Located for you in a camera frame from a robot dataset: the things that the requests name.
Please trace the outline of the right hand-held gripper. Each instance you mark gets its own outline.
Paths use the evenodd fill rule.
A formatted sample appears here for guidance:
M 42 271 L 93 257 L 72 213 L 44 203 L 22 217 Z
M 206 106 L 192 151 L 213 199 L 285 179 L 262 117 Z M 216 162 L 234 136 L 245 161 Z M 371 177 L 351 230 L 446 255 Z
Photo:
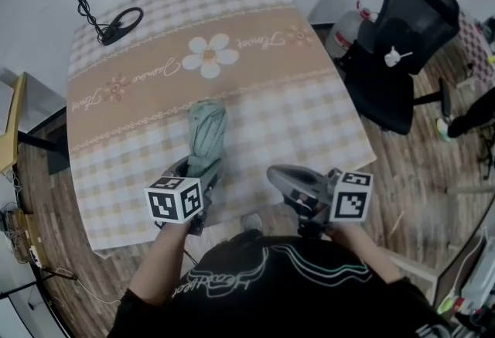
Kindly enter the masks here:
M 269 182 L 298 216 L 298 234 L 320 239 L 332 223 L 363 222 L 370 206 L 374 176 L 337 168 L 326 175 L 295 165 L 268 168 Z

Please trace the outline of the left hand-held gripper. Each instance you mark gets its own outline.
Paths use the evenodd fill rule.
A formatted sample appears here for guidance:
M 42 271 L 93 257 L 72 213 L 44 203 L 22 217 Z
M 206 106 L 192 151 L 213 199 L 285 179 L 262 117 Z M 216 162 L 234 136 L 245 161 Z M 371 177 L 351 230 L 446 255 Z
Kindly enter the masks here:
M 189 159 L 172 164 L 151 186 L 145 201 L 157 227 L 189 224 L 188 233 L 200 236 L 212 204 L 212 192 L 224 173 L 224 160 L 217 159 L 197 178 L 188 177 Z

